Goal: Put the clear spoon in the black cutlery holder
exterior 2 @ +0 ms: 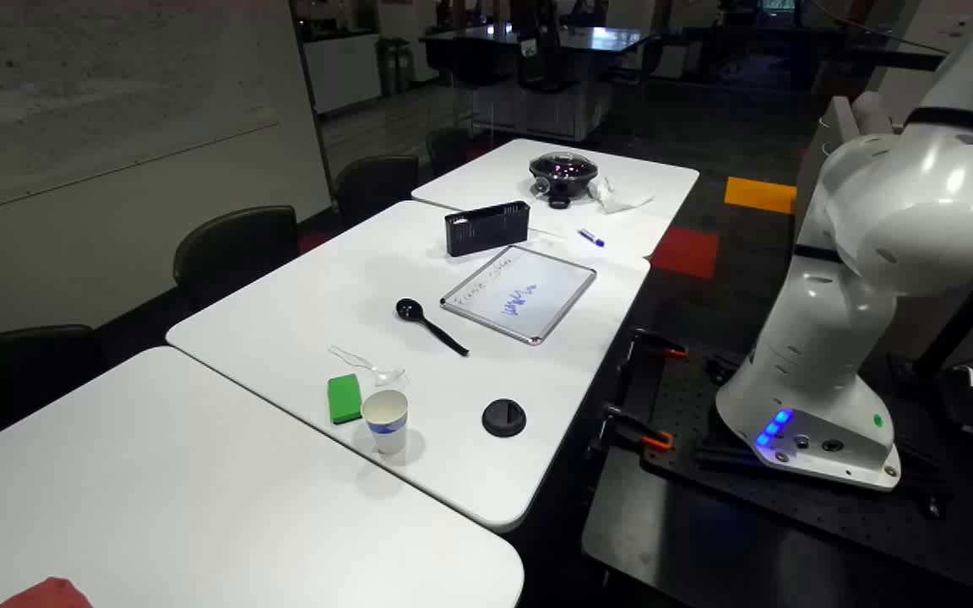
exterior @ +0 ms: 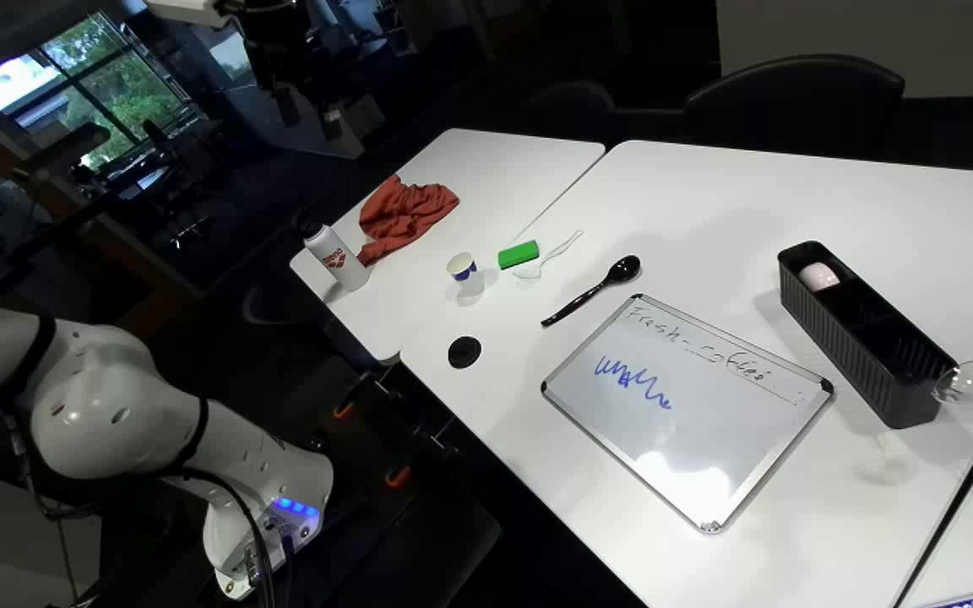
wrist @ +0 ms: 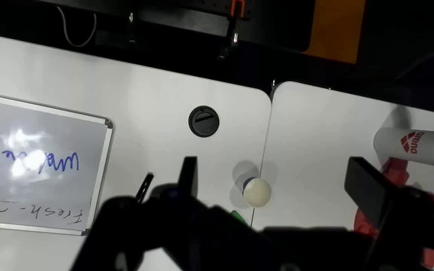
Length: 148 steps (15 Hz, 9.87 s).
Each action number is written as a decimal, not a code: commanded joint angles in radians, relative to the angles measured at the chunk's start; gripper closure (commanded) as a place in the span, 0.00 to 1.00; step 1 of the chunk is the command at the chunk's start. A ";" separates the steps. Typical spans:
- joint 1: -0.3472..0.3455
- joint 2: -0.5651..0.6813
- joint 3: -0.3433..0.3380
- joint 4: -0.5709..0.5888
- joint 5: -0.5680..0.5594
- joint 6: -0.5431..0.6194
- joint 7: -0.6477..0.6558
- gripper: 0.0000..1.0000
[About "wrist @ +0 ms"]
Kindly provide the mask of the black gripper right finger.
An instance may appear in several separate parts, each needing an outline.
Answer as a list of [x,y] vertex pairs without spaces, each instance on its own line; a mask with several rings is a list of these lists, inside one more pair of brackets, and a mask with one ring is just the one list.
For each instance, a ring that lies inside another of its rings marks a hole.
[[348,159],[344,188],[366,217],[383,217],[393,204],[405,206],[413,201],[405,188],[393,185],[362,156]]

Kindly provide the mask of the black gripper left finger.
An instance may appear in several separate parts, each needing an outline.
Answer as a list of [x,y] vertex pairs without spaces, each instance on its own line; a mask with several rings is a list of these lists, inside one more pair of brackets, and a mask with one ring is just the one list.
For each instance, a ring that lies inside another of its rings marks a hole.
[[184,192],[197,194],[197,158],[185,156],[182,161],[178,185]]

